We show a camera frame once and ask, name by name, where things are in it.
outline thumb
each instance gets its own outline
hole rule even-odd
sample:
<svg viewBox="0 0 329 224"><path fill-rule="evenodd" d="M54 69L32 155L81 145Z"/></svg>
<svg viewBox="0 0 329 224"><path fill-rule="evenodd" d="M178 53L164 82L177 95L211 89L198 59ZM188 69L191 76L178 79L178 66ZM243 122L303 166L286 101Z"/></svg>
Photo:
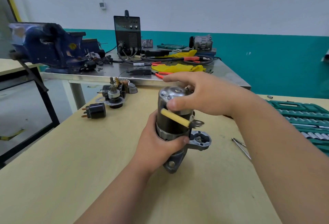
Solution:
<svg viewBox="0 0 329 224"><path fill-rule="evenodd" d="M192 96L175 97L167 102L167 108L171 111L193 109Z"/></svg>
<svg viewBox="0 0 329 224"><path fill-rule="evenodd" d="M166 146L170 155L182 149L185 144L189 143L190 139L187 136L180 136L172 141L167 141Z"/></svg>

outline wooden workbench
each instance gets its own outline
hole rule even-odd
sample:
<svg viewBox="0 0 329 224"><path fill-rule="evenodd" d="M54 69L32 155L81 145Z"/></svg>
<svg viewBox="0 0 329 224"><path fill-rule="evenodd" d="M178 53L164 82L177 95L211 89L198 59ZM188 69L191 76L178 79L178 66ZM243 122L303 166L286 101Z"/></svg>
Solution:
<svg viewBox="0 0 329 224"><path fill-rule="evenodd" d="M1 223L72 223L127 165L158 88L139 88L103 119L77 111L0 170ZM274 97L313 102L329 100ZM205 151L188 150L177 173L150 178L134 223L281 223L251 162L230 140L232 119L196 112L210 134Z"/></svg>
<svg viewBox="0 0 329 224"><path fill-rule="evenodd" d="M33 68L39 64L26 63L26 65L30 68ZM24 68L18 61L0 58L0 76L18 72L20 70L24 70Z"/></svg>

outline forearm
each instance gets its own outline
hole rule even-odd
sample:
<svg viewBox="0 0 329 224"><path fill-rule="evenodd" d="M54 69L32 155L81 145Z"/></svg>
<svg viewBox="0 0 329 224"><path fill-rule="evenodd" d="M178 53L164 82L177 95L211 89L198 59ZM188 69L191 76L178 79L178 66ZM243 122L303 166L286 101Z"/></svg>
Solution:
<svg viewBox="0 0 329 224"><path fill-rule="evenodd" d="M329 158L267 102L252 93L242 100L233 117L282 222L326 222Z"/></svg>
<svg viewBox="0 0 329 224"><path fill-rule="evenodd" d="M129 223L149 177L130 162L75 224Z"/></svg>

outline white wall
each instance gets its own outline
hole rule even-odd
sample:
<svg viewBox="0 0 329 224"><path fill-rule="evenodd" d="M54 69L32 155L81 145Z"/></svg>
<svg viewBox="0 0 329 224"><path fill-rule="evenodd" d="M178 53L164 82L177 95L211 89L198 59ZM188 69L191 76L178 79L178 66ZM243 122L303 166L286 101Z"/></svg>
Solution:
<svg viewBox="0 0 329 224"><path fill-rule="evenodd" d="M113 15L141 17L142 30L329 36L329 0L15 0L24 20L114 29Z"/></svg>

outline socket set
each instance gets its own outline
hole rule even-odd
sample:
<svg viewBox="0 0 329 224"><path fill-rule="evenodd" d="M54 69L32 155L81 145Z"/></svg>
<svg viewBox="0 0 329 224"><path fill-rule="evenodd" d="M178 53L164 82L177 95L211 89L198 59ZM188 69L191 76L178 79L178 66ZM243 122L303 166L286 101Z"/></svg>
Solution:
<svg viewBox="0 0 329 224"><path fill-rule="evenodd" d="M301 134L329 156L329 111L313 103L268 101Z"/></svg>

